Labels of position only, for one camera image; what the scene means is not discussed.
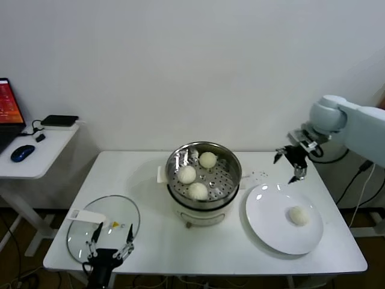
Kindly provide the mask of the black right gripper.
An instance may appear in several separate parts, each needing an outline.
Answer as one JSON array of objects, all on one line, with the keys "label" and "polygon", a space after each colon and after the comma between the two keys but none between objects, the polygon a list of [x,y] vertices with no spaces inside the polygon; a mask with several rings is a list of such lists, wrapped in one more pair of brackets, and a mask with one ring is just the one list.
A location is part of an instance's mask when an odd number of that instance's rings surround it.
[{"label": "black right gripper", "polygon": [[301,146],[284,146],[276,149],[273,163],[277,163],[282,156],[285,156],[294,167],[294,175],[288,184],[303,180],[307,173],[307,152]]}]

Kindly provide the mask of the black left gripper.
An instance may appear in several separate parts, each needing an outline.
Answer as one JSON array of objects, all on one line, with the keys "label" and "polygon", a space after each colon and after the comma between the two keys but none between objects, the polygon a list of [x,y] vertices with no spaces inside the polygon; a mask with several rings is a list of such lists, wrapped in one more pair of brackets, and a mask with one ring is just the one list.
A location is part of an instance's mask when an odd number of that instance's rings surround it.
[{"label": "black left gripper", "polygon": [[113,270],[123,264],[123,259],[126,259],[134,250],[134,235],[133,225],[130,226],[126,243],[119,249],[96,249],[96,244],[99,239],[101,230],[103,228],[103,222],[99,223],[97,229],[93,232],[91,240],[86,241],[88,247],[88,263],[93,268],[105,267]]}]

